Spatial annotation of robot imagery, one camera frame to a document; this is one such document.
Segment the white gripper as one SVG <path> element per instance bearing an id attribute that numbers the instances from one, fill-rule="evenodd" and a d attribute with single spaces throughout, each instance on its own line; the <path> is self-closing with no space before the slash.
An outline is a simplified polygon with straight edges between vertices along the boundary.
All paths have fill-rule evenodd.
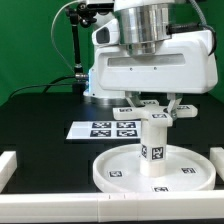
<path id="1" fill-rule="evenodd" d="M 209 30 L 174 34 L 159 42 L 152 55 L 130 56 L 124 46 L 107 46 L 95 53 L 94 75 L 100 87 L 112 91 L 168 93 L 168 114 L 177 118 L 180 93 L 205 93 L 218 82 Z M 126 92 L 131 107 L 143 104 L 136 92 Z"/>

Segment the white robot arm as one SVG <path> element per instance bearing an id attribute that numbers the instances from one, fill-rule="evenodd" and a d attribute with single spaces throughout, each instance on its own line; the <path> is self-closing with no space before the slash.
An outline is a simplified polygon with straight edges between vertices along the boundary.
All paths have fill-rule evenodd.
<path id="1" fill-rule="evenodd" d="M 172 24 L 170 7 L 180 1 L 115 0 L 112 19 L 92 33 L 87 97 L 108 103 L 136 92 L 165 93 L 175 116 L 184 93 L 213 89 L 215 32 L 204 23 Z"/>

